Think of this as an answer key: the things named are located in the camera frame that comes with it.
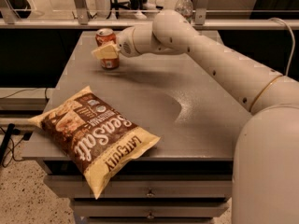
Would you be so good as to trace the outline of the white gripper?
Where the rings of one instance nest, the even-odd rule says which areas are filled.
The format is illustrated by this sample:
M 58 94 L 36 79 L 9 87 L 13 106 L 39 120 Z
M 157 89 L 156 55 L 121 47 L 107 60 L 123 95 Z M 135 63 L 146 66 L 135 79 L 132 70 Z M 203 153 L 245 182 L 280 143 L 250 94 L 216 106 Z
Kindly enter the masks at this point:
M 119 57 L 119 50 L 126 57 L 135 55 L 133 44 L 133 27 L 128 27 L 116 34 L 117 45 L 113 41 L 106 42 L 102 46 L 94 49 L 92 55 L 98 59 L 116 59 Z

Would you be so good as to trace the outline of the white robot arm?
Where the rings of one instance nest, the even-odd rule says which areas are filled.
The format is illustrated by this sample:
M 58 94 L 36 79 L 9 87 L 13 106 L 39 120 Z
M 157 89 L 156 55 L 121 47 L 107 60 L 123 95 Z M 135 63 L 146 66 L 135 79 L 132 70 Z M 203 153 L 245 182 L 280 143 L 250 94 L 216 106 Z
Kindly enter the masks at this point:
M 235 145 L 232 224 L 298 224 L 299 82 L 199 34 L 174 10 L 118 33 L 96 58 L 185 53 L 252 115 Z

